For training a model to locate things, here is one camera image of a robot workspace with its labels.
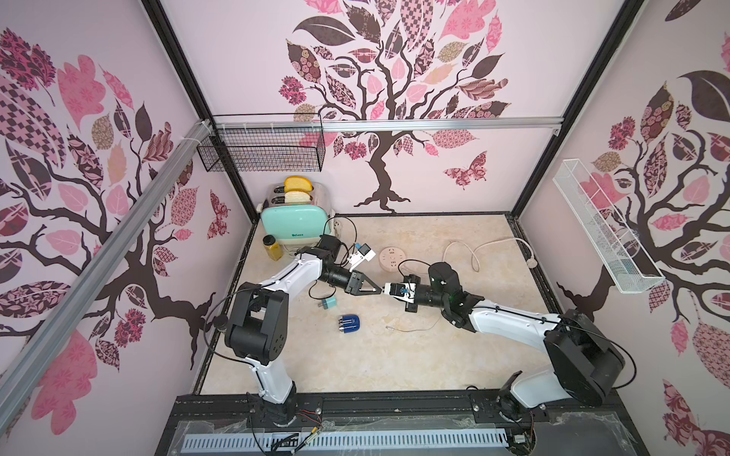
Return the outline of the teal USB charger adapter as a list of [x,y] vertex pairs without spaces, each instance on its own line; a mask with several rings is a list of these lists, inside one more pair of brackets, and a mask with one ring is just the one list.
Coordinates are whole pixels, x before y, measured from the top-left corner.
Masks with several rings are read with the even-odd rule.
[[338,302],[336,301],[336,298],[334,296],[329,296],[328,298],[323,298],[319,302],[319,308],[323,310],[330,310],[333,309],[338,305]]

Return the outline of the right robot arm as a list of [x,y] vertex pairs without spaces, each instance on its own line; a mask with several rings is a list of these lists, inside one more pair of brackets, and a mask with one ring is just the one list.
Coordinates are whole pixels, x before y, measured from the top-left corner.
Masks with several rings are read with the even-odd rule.
[[599,408],[617,388],[625,368],[622,349],[583,313],[534,313],[499,305],[467,292],[443,261],[429,267],[428,277],[422,283],[417,275],[405,275],[403,281],[385,284],[383,294],[403,302],[408,312],[437,308],[458,329],[502,336],[549,357],[549,365],[518,370],[501,387],[496,408],[503,418],[519,422],[530,410],[568,399]]

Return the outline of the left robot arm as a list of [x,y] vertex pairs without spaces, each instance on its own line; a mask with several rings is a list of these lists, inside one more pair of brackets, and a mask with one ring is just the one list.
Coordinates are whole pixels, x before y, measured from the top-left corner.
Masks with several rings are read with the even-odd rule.
[[233,294],[233,306],[225,321],[224,344],[234,362],[247,366],[255,376],[263,416],[278,426],[297,416],[297,387],[278,358],[283,352],[289,321],[289,301],[309,285],[322,281],[351,296],[382,293],[381,287],[357,266],[376,253],[356,244],[344,266],[338,264],[340,240],[322,235],[313,247],[303,248],[277,275],[262,283],[245,282]]

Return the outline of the blue electric shaver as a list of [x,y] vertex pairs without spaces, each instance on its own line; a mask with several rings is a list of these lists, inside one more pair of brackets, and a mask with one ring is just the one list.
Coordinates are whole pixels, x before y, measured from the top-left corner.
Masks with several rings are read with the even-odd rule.
[[355,333],[360,330],[361,323],[358,315],[342,315],[338,320],[338,330],[344,334]]

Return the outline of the pink round power strip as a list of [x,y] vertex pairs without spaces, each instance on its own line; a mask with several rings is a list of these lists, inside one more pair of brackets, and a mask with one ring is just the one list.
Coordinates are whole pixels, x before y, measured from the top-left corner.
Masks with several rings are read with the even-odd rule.
[[383,271],[397,272],[400,262],[406,260],[405,252],[398,247],[388,246],[378,254],[378,263]]

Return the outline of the mint green toaster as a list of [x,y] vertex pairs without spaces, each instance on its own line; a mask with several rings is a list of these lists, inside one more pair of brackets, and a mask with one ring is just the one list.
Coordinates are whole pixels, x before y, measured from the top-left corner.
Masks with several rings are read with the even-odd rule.
[[282,244],[317,242],[321,235],[332,233],[332,216],[335,212],[329,190],[318,182],[312,182],[314,190],[309,204],[286,204],[284,182],[269,189],[267,197],[257,207],[262,226],[267,235],[274,236]]

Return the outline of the yellow bottle black cap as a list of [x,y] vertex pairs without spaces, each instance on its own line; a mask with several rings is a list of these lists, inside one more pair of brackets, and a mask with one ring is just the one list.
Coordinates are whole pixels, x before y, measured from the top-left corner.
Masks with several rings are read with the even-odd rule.
[[262,244],[266,255],[270,260],[279,261],[283,258],[283,250],[277,239],[272,235],[265,235],[262,238]]

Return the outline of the pale toast slice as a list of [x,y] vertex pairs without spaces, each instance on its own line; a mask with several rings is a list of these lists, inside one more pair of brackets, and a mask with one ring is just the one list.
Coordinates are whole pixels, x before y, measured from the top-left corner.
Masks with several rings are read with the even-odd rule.
[[312,197],[308,192],[293,190],[284,194],[284,202],[286,204],[309,204]]

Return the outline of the yellow toast slice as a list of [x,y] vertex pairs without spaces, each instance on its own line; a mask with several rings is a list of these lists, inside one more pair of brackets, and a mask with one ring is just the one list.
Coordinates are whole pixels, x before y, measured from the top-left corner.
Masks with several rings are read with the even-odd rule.
[[301,176],[291,176],[284,181],[284,192],[305,192],[309,193],[314,190],[311,180]]

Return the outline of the back aluminium frame bar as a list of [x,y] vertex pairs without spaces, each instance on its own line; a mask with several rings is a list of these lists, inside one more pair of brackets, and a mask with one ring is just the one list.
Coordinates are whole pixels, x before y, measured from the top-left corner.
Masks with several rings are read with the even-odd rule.
[[323,132],[380,132],[380,131],[437,131],[437,130],[485,130],[485,129],[557,129],[562,127],[561,117],[509,117],[492,119],[426,119],[426,120],[376,120],[376,121],[311,121],[311,122],[220,122],[220,129],[254,128],[284,129],[313,127]]

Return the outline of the aluminium frame bar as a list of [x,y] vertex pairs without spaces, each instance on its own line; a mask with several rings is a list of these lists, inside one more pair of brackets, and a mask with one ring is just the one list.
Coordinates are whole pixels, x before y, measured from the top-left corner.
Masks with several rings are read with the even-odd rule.
[[485,130],[485,129],[557,129],[562,127],[561,117],[509,117],[492,119],[426,119],[426,120],[376,120],[376,121],[311,121],[311,122],[220,122],[220,129],[254,128],[284,129],[313,127],[323,132],[380,132],[380,131],[437,131],[437,130]]
[[28,345],[9,365],[1,380],[1,431],[6,431],[42,375],[51,366],[71,333],[95,302],[102,288],[151,220],[169,189],[196,153],[197,143],[213,132],[213,123],[201,120],[182,137],[160,174],[131,206],[100,252],[91,259],[61,303],[44,320]]

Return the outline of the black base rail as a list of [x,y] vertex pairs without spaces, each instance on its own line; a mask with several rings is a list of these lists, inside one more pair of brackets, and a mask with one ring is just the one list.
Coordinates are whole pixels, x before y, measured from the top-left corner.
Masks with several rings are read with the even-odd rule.
[[154,451],[177,451],[188,434],[245,432],[503,429],[507,448],[314,451],[299,455],[646,455],[648,450],[617,394],[600,408],[563,400],[519,422],[503,418],[493,389],[400,393],[301,393],[296,419],[278,426],[254,394],[185,395],[176,399]]

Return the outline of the left aluminium frame bar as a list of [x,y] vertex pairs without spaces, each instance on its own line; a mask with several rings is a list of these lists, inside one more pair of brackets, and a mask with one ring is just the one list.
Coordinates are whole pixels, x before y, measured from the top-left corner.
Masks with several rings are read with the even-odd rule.
[[61,303],[44,320],[28,345],[9,365],[1,380],[1,431],[6,431],[42,375],[51,366],[71,333],[95,302],[102,288],[151,220],[169,189],[196,153],[197,143],[213,132],[213,123],[201,120],[182,137],[160,174],[131,206],[100,252],[91,259]]

